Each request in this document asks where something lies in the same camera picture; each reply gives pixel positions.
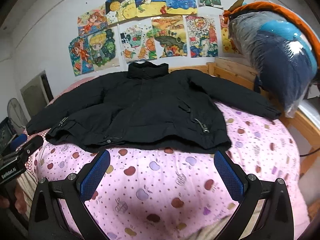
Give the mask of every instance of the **blue gripper pad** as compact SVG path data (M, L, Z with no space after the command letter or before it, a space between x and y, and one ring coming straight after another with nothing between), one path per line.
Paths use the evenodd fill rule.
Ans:
M110 153L105 150L80 185L80 199L82 202L92 198L109 165Z
M242 201L244 198L244 185L221 152L217 151L214 154L213 162L231 198L234 201Z

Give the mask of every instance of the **black jacket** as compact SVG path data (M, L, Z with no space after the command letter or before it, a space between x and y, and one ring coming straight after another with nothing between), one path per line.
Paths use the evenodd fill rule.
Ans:
M28 134L51 128L52 144L73 143L89 152L111 146L214 153L231 146L212 98L251 114L276 119L267 99L199 70L168 73L168 64L131 63L59 97L35 115Z

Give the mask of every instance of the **jacket sleeve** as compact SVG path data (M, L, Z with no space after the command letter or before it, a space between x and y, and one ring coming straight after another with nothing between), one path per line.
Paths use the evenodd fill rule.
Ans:
M199 70L188 71L189 85L201 88L213 99L261 117L278 119L281 115L281 112L259 93Z
M102 103L104 88L101 78L95 78L63 94L53 104L34 115L26 127L28 134L49 129L72 113Z

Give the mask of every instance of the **navy fabric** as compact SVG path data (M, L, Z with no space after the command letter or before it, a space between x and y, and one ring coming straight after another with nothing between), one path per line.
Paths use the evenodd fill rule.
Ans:
M260 69L265 90L278 96L285 109L298 100L313 78L311 63L305 50L293 53L291 42L270 32L259 30L252 58Z

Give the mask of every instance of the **jacket collar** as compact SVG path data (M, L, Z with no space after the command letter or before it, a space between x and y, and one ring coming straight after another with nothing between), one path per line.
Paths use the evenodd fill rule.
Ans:
M149 61L144 63L133 62L129 65L127 78L132 79L152 79L162 77L168 74L169 65L163 63L155 65Z

